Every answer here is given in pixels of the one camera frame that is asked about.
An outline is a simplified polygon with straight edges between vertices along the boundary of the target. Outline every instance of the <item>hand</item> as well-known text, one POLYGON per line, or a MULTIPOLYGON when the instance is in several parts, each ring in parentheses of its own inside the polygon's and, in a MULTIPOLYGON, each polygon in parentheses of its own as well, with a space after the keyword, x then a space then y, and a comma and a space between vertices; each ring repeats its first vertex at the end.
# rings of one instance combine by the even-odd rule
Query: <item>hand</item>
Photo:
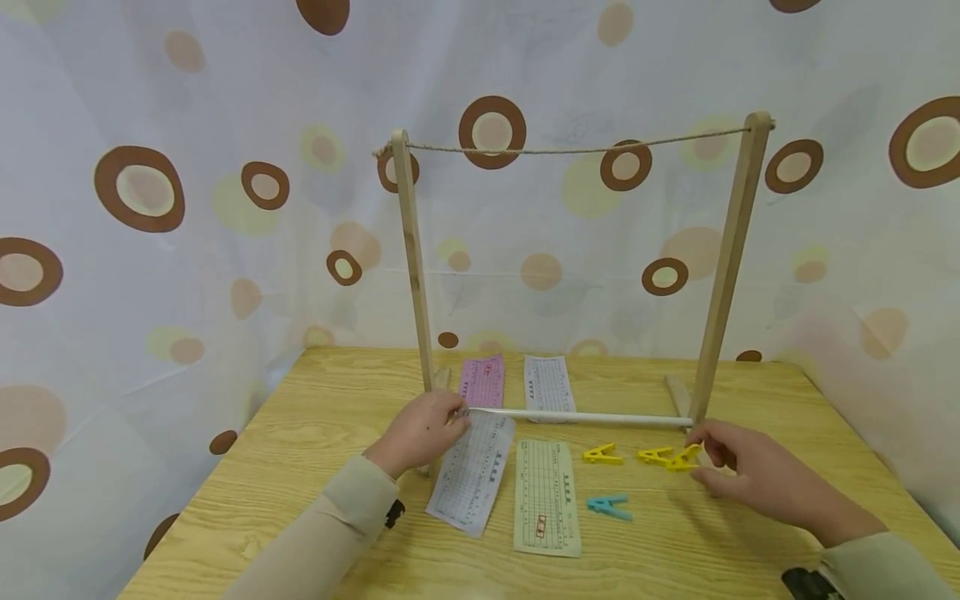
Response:
POLYGON ((409 468, 429 465, 469 429, 469 417, 450 420, 466 408, 466 400, 446 390, 421 394, 400 410, 364 456, 394 479, 409 468))
POLYGON ((687 445, 704 445, 716 467, 690 475, 714 495, 738 500, 772 519, 801 527, 824 547, 886 531, 866 509, 847 498, 770 436, 720 420, 690 431, 687 445))

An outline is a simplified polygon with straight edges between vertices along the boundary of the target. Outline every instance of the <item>green paper slip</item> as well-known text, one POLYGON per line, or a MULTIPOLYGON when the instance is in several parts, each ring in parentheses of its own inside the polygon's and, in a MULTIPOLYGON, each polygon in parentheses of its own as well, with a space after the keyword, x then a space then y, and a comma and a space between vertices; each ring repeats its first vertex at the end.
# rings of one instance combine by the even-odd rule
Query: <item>green paper slip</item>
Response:
POLYGON ((514 550, 572 558, 581 555, 573 463, 563 442, 516 443, 514 550))

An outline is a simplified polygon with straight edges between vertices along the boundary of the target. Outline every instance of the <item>white backdrop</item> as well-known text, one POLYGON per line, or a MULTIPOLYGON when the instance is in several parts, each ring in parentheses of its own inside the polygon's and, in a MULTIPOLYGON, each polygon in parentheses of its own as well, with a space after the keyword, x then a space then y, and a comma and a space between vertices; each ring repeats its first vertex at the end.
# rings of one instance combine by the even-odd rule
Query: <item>white backdrop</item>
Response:
MULTIPOLYGON (((4 596, 113 597, 304 346, 415 344, 394 127, 769 110, 724 358, 803 366, 960 540, 958 30, 949 0, 0 0, 4 596)), ((438 345, 695 356, 737 143, 415 152, 438 345)))

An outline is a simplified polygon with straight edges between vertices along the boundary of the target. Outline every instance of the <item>plastic clothespin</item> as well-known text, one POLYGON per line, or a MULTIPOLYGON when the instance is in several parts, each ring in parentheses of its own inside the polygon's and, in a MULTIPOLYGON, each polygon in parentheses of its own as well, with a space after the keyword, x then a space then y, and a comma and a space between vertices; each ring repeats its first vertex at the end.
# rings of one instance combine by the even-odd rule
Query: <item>plastic clothespin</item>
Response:
POLYGON ((693 464, 693 459, 697 457, 701 449, 703 447, 699 444, 687 446, 683 452, 666 464, 666 469, 673 472, 695 469, 697 466, 693 464))
POLYGON ((608 452, 613 452, 616 444, 604 444, 593 450, 584 452, 585 463, 605 463, 607 465, 623 465, 623 458, 619 456, 610 456, 608 452))
POLYGON ((636 457, 647 465, 667 466, 672 459, 667 458, 668 454, 673 454, 673 448, 668 446, 664 448, 654 448, 652 450, 640 450, 636 457))
POLYGON ((619 518, 623 521, 633 521, 633 515, 627 511, 621 511, 620 509, 615 509, 613 507, 614 504, 620 504, 621 502, 626 501, 626 493, 600 498, 590 498, 587 500, 587 509, 594 511, 595 513, 599 513, 600 515, 612 516, 613 518, 619 518))

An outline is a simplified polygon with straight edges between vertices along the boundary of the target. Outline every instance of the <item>blue clothespin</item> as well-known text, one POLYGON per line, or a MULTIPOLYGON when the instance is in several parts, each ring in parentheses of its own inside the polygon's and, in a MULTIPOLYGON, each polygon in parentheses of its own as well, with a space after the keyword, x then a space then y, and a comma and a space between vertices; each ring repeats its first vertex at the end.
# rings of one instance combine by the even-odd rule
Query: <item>blue clothespin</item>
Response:
POLYGON ((633 521, 634 516, 628 513, 627 511, 621 511, 620 509, 615 509, 614 504, 620 504, 621 502, 627 501, 627 494, 621 493, 618 495, 605 496, 600 498, 589 498, 587 500, 588 510, 599 513, 600 515, 612 516, 613 518, 619 518, 624 521, 633 521))

